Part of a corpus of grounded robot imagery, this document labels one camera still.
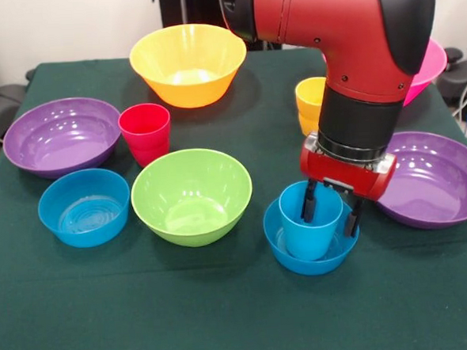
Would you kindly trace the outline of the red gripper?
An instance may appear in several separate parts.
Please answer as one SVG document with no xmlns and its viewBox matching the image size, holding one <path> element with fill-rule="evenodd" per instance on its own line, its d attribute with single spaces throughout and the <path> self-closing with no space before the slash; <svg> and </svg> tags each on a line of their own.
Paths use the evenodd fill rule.
<svg viewBox="0 0 467 350">
<path fill-rule="evenodd" d="M 313 221 L 318 181 L 336 186 L 341 192 L 351 191 L 362 197 L 355 201 L 345 223 L 346 236 L 354 238 L 363 213 L 364 199 L 377 201 L 382 197 L 394 175 L 397 157 L 385 153 L 379 161 L 369 163 L 341 161 L 324 152 L 317 139 L 318 133 L 309 133 L 301 150 L 301 171 L 312 180 L 308 180 L 306 185 L 300 218 L 305 223 Z"/>
</svg>

